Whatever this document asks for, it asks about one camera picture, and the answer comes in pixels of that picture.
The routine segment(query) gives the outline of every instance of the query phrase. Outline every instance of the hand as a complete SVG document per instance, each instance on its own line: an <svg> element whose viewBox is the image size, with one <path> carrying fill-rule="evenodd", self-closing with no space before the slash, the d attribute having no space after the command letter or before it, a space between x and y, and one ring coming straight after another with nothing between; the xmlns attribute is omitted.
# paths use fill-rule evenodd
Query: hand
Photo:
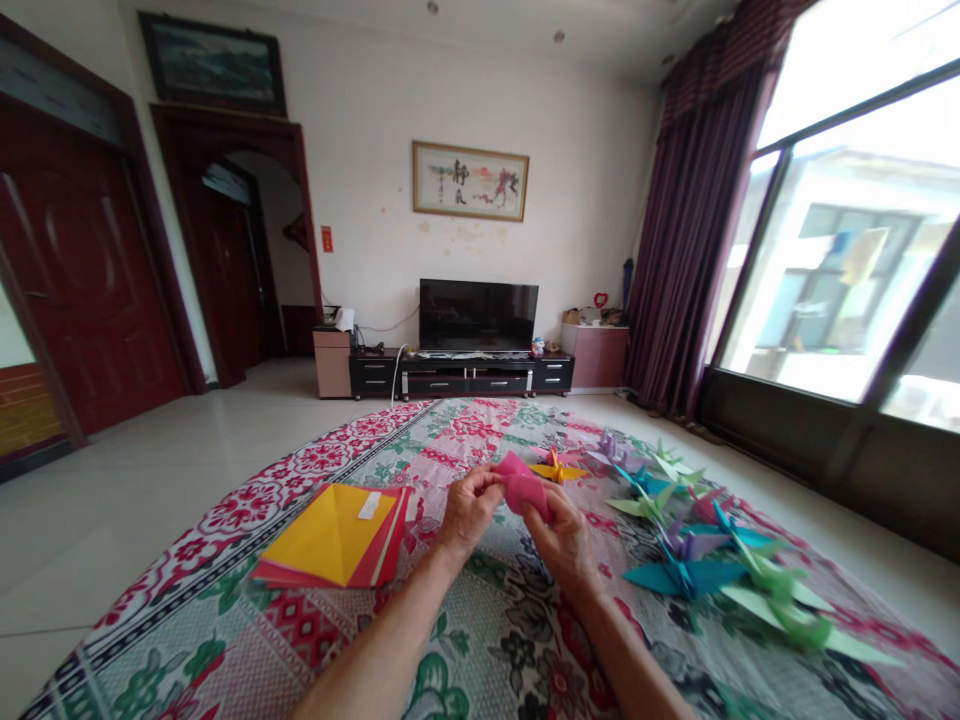
<svg viewBox="0 0 960 720"><path fill-rule="evenodd" d="M559 485L545 480L543 487L547 492L547 506L553 511L553 523L547 527L529 503L524 503L523 521L543 564L574 605L579 605L604 592L590 527Z"/></svg>
<svg viewBox="0 0 960 720"><path fill-rule="evenodd" d="M479 465L450 486L443 524L437 545L452 550L462 563L467 561L503 500L500 476L492 465Z"/></svg>

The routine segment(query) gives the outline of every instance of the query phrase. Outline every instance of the brick wall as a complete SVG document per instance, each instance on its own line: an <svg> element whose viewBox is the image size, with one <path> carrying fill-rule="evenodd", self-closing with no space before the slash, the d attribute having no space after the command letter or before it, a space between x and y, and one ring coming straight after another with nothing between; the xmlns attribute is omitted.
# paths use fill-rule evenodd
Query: brick wall
<svg viewBox="0 0 960 720"><path fill-rule="evenodd" d="M62 434L40 369L34 364L0 368L0 461Z"/></svg>

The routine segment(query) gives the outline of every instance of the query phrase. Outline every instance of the red wooden door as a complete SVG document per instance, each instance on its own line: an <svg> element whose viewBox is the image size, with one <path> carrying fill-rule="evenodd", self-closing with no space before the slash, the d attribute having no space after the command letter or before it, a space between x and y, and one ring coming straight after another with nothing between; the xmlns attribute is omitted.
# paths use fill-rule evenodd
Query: red wooden door
<svg viewBox="0 0 960 720"><path fill-rule="evenodd" d="M80 427L184 394L123 157L0 107L0 237Z"/></svg>
<svg viewBox="0 0 960 720"><path fill-rule="evenodd" d="M246 378L247 368L270 357L250 214L243 204L199 181L194 187L193 216L200 229L197 249L212 291L213 322L229 366L228 376L220 377L220 384L230 387Z"/></svg>

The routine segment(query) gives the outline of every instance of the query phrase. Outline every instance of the power cord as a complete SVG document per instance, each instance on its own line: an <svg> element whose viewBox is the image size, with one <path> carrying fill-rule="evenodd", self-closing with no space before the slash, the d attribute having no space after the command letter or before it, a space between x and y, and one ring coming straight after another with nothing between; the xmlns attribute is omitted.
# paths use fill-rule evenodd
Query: power cord
<svg viewBox="0 0 960 720"><path fill-rule="evenodd" d="M398 327L400 327L401 325L403 325L407 320L409 320L409 319L412 318L414 315L416 315L416 314L417 314L417 310L419 310L419 309L420 309L420 305L418 304L418 305L413 309L413 312L410 313L409 315L407 315L403 320L401 320L400 322L398 322L396 325L393 325L393 326L391 326L391 327L388 327L388 328L386 328L386 329L384 329L384 330L381 330L380 328L368 327L367 325L360 325L360 326L358 326L358 327L360 327L360 328L363 329L363 330L373 330L374 332L390 332L391 330L396 330Z"/></svg>
<svg viewBox="0 0 960 720"><path fill-rule="evenodd" d="M397 370L400 369L400 356L403 354L403 349L405 347L410 347L410 343L404 343L400 346L400 349L397 350L397 362L393 366L393 384L390 385L390 409L393 410L393 399L397 396Z"/></svg>

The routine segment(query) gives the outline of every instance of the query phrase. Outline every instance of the tiled floor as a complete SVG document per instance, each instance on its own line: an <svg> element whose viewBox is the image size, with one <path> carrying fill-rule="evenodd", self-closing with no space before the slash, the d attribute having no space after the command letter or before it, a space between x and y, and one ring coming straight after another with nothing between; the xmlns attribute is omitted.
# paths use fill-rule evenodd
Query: tiled floor
<svg viewBox="0 0 960 720"><path fill-rule="evenodd" d="M319 401L309 359L181 398L0 485L0 716L19 712L110 603L205 510L263 467L388 401ZM960 567L729 448L612 395L538 397L645 439L814 542L960 659Z"/></svg>

